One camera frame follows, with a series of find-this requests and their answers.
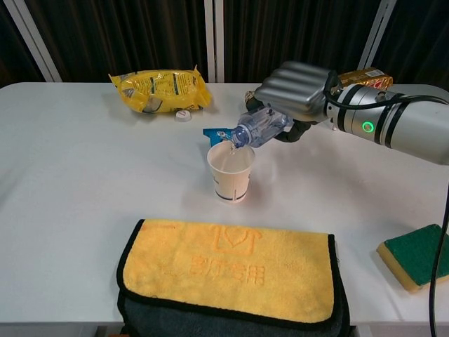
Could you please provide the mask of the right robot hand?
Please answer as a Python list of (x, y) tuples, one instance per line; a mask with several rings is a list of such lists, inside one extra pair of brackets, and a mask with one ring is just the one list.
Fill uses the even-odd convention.
[(311, 126), (328, 119), (325, 92), (340, 90), (337, 72), (297, 61), (285, 61), (255, 89), (254, 97), (264, 106), (293, 120), (289, 131), (275, 139), (297, 142)]

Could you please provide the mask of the clear plastic water bottle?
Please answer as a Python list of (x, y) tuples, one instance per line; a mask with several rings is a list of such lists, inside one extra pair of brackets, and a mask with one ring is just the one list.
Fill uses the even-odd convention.
[(260, 147), (293, 125), (293, 119), (271, 107), (261, 106), (241, 115), (230, 140), (235, 148)]

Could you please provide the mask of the white paper cup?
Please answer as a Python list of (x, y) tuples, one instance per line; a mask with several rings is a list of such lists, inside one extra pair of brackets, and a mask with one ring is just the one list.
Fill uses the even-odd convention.
[(254, 161), (255, 152), (251, 147), (235, 148), (229, 140), (209, 149), (207, 162), (213, 176), (214, 191), (222, 201), (235, 204), (244, 200)]

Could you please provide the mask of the black pleated curtain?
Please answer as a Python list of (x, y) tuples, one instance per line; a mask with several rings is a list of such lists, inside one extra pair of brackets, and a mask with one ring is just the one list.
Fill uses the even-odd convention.
[(203, 0), (25, 0), (61, 79), (140, 70), (208, 77)]
[(381, 0), (224, 0), (224, 79), (257, 83), (294, 60), (345, 73)]
[(20, 82), (45, 81), (27, 44), (0, 0), (0, 88)]
[(449, 0), (396, 0), (372, 66), (449, 92)]

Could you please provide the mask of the gold biscuit package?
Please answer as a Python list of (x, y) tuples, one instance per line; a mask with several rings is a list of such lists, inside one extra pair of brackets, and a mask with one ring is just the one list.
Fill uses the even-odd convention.
[(346, 72), (340, 74), (339, 79), (344, 88), (351, 84), (360, 84), (379, 90), (387, 90), (393, 85), (393, 77), (375, 67)]

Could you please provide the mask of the blue snack packet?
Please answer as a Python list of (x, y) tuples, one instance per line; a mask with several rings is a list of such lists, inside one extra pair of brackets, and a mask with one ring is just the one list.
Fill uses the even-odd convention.
[(224, 140), (231, 140), (232, 130), (229, 128), (204, 128), (203, 135), (209, 139), (210, 147)]

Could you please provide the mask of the yellow snack bag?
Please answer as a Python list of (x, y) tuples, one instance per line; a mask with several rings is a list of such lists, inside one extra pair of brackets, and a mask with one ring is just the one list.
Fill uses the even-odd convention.
[(197, 69), (143, 70), (109, 78), (123, 103), (138, 113), (201, 110), (212, 100)]

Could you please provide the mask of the yellow cloth with black trim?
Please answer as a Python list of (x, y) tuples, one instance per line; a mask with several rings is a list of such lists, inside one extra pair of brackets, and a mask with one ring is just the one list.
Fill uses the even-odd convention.
[(349, 337), (331, 234), (142, 219), (116, 271), (128, 337)]

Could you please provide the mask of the green and yellow sponge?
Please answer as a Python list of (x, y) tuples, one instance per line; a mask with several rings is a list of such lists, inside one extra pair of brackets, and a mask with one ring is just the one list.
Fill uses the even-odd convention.
[(439, 225), (428, 225), (385, 240), (377, 253), (401, 286), (415, 293), (430, 285), (440, 236)]

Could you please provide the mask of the white frame post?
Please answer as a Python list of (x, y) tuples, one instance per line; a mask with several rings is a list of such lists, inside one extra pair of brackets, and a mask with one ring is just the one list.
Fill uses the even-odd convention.
[(62, 82), (50, 52), (25, 0), (2, 0), (40, 73), (47, 82)]
[(208, 81), (225, 82), (224, 1), (203, 0)]
[(396, 7), (397, 0), (381, 0), (375, 18), (373, 20), (368, 38), (366, 40), (358, 70), (371, 67), (378, 48), (384, 36), (384, 32)]

